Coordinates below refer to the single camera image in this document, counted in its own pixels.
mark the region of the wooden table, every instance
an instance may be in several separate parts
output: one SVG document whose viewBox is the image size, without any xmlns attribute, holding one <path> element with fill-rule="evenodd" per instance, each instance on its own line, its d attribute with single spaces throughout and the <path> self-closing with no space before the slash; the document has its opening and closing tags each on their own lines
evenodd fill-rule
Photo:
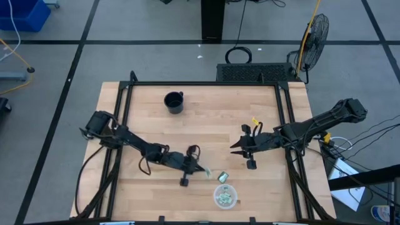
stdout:
<svg viewBox="0 0 400 225">
<path fill-rule="evenodd" d="M 296 121 L 312 117 L 304 84 L 289 83 L 289 89 Z M 117 91 L 118 82 L 103 83 L 96 110 L 112 113 Z M 164 106 L 164 96 L 171 91 L 184 93 L 181 114 L 169 114 Z M 289 121 L 285 101 L 283 106 Z M 181 187 L 182 171 L 155 164 L 150 164 L 152 174 L 147 176 L 138 169 L 139 151 L 124 147 L 113 220 L 157 221 L 159 216 L 165 216 L 166 221 L 249 221 L 249 217 L 255 217 L 258 222 L 296 221 L 284 150 L 256 153 L 256 170 L 248 170 L 243 157 L 230 154 L 230 145 L 243 135 L 241 125 L 254 127 L 253 116 L 264 123 L 264 132 L 272 132 L 273 127 L 280 125 L 273 87 L 134 86 L 129 110 L 128 127 L 147 142 L 168 144 L 170 151 L 182 153 L 190 145 L 199 145 L 199 164 L 211 169 L 213 179 L 197 172 L 188 177 L 188 187 Z M 310 146 L 318 149 L 317 142 Z M 98 140 L 89 141 L 85 160 L 98 147 Z M 98 190 L 104 155 L 105 150 L 87 164 L 82 174 L 80 210 Z M 304 164 L 310 191 L 328 214 L 335 217 L 321 156 L 308 151 Z M 217 177 L 222 171 L 229 174 L 227 183 L 238 194 L 238 202 L 230 210 L 219 209 L 213 200 L 213 192 L 220 184 Z M 301 191 L 299 196 L 302 215 L 306 218 Z M 108 198 L 107 193 L 101 215 L 106 213 Z"/>
</svg>

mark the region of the clear plastic container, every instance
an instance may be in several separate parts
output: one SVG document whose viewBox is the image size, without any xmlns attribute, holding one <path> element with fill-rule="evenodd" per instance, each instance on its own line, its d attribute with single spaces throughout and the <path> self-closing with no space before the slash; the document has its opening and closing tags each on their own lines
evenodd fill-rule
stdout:
<svg viewBox="0 0 400 225">
<path fill-rule="evenodd" d="M 221 197 L 222 194 L 229 194 L 231 202 L 220 202 L 219 198 Z M 236 190 L 228 184 L 221 184 L 214 191 L 214 202 L 221 209 L 231 209 L 233 208 L 233 206 L 235 206 L 237 201 L 238 201 L 238 194 Z"/>
</svg>

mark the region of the table leg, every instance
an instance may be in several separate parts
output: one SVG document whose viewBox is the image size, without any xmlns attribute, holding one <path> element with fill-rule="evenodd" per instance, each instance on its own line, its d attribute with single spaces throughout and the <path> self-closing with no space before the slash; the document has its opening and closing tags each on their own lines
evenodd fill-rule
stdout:
<svg viewBox="0 0 400 225">
<path fill-rule="evenodd" d="M 203 40 L 221 42 L 224 12 L 225 0 L 201 0 L 201 36 Z"/>
</svg>

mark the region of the blue bin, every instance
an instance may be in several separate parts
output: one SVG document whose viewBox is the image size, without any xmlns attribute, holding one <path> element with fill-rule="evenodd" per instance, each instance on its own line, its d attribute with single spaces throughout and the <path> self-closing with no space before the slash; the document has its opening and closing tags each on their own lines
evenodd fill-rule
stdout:
<svg viewBox="0 0 400 225">
<path fill-rule="evenodd" d="M 38 32 L 50 15 L 43 0 L 11 0 L 12 15 L 18 31 Z M 8 0 L 0 0 L 0 29 L 13 31 Z"/>
</svg>

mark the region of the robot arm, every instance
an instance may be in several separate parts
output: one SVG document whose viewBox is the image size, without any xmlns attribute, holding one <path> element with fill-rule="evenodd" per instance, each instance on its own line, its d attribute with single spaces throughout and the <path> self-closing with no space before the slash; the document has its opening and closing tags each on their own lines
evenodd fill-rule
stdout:
<svg viewBox="0 0 400 225">
<path fill-rule="evenodd" d="M 273 133 L 261 132 L 263 124 L 260 122 L 258 134 L 253 132 L 253 135 L 250 136 L 250 127 L 242 125 L 245 135 L 231 146 L 231 148 L 241 147 L 242 150 L 231 153 L 241 154 L 244 158 L 249 159 L 247 168 L 256 169 L 253 153 L 292 146 L 298 151 L 303 151 L 304 155 L 304 148 L 315 135 L 322 134 L 339 123 L 361 122 L 366 118 L 366 114 L 367 111 L 358 99 L 349 98 L 340 100 L 331 110 L 304 122 L 292 122 L 275 127 Z"/>
<path fill-rule="evenodd" d="M 109 127 L 109 122 L 112 121 L 113 127 Z M 87 139 L 99 138 L 100 145 L 117 149 L 123 145 L 129 145 L 140 151 L 142 159 L 139 162 L 140 170 L 147 174 L 151 174 L 148 162 L 160 164 L 173 169 L 178 169 L 184 172 L 184 177 L 181 179 L 181 186 L 187 186 L 187 174 L 192 174 L 204 169 L 198 165 L 200 148 L 199 146 L 189 146 L 186 155 L 180 152 L 169 152 L 168 145 L 158 143 L 148 143 L 134 133 L 129 131 L 127 126 L 119 125 L 116 118 L 105 111 L 96 111 L 85 126 L 81 129 L 82 135 Z M 148 172 L 141 168 L 141 161 L 145 159 Z"/>
</svg>

